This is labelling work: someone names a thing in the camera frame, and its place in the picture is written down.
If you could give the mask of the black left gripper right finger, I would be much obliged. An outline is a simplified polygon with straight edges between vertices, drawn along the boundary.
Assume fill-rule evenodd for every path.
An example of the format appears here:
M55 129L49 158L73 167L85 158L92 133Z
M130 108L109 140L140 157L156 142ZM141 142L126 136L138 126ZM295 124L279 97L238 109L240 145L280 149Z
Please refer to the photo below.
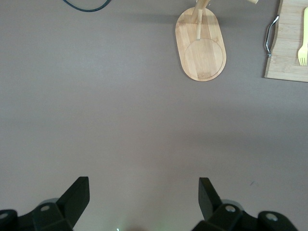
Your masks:
M283 214L261 211L255 218L235 203L222 201L209 178L200 178L198 202L204 219L194 231L296 231Z

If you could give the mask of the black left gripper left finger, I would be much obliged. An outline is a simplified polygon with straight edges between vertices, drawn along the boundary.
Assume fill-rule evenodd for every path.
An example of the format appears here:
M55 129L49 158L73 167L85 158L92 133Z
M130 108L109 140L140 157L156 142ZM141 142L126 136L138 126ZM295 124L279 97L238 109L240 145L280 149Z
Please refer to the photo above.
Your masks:
M79 177L60 198L45 200L19 216L13 209L0 211L2 231L72 231L90 201L88 177Z

